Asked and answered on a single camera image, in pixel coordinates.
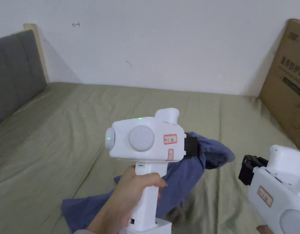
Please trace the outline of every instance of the crumpled fabric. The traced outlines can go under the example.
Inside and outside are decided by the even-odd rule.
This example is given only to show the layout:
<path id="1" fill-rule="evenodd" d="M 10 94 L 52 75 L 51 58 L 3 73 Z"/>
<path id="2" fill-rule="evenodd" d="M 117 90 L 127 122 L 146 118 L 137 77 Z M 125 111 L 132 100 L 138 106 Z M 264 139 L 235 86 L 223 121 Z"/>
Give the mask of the crumpled fabric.
<path id="1" fill-rule="evenodd" d="M 194 132 L 188 132 L 188 134 L 198 138 L 199 155 L 168 164 L 167 173 L 163 177 L 168 186 L 160 192 L 157 218 L 163 218 L 173 208 L 181 205 L 200 180 L 205 169 L 220 168 L 235 159 L 232 151 L 222 143 Z M 116 183 L 119 180 L 120 176 L 114 178 Z M 112 192 L 87 198 L 64 199 L 61 211 L 71 231 L 86 229 Z"/>

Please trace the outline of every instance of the hand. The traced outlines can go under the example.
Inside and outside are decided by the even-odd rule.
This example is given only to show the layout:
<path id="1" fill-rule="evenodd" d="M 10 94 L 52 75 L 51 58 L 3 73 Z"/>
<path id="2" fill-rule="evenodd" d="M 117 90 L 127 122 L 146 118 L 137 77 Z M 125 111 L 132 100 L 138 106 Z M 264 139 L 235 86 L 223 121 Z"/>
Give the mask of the hand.
<path id="1" fill-rule="evenodd" d="M 127 226 L 132 209 L 139 202 L 143 190 L 149 186 L 165 187 L 167 184 L 158 173 L 137 176 L 135 166 L 128 167 L 87 230 L 98 234 L 117 234 Z"/>
<path id="2" fill-rule="evenodd" d="M 273 234 L 267 225 L 258 226 L 256 230 L 259 231 L 260 234 Z"/>

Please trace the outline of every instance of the wrist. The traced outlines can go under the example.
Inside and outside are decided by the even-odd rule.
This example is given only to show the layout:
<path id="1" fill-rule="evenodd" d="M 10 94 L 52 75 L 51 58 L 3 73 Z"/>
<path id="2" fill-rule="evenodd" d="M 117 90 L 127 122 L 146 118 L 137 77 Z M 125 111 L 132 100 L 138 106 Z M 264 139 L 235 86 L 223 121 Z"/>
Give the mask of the wrist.
<path id="1" fill-rule="evenodd" d="M 111 221 L 112 218 L 110 210 L 106 206 L 103 206 L 94 220 L 89 224 L 87 230 L 97 234 L 117 234 L 111 230 Z"/>

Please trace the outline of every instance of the white base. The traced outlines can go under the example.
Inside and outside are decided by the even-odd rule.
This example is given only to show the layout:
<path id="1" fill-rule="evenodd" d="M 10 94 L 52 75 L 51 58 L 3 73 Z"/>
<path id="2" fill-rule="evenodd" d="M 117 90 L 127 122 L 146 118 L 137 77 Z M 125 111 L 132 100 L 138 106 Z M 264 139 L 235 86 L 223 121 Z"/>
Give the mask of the white base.
<path id="1" fill-rule="evenodd" d="M 172 233 L 172 223 L 165 221 L 163 219 L 155 218 L 155 222 L 157 226 L 153 229 L 149 229 L 146 231 L 135 231 L 128 228 L 122 229 L 119 234 L 171 234 Z"/>

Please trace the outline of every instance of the white device body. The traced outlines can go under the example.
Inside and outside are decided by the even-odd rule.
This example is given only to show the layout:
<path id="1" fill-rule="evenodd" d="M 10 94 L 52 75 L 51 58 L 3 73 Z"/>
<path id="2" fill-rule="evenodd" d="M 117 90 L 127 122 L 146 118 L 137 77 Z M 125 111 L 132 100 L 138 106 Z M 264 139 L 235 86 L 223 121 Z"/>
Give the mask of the white device body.
<path id="1" fill-rule="evenodd" d="M 180 161 L 184 150 L 184 129 L 177 125 L 179 111 L 175 108 L 158 110 L 155 117 L 116 121 L 106 132 L 106 148 L 110 156 L 136 161 L 135 172 L 144 175 L 157 172 L 166 175 L 169 161 Z M 158 187 L 147 187 L 133 209 L 127 228 L 120 234 L 168 234 L 172 224 L 155 218 Z"/>
<path id="2" fill-rule="evenodd" d="M 300 152 L 270 148 L 267 167 L 255 167 L 248 197 L 274 234 L 300 234 Z"/>

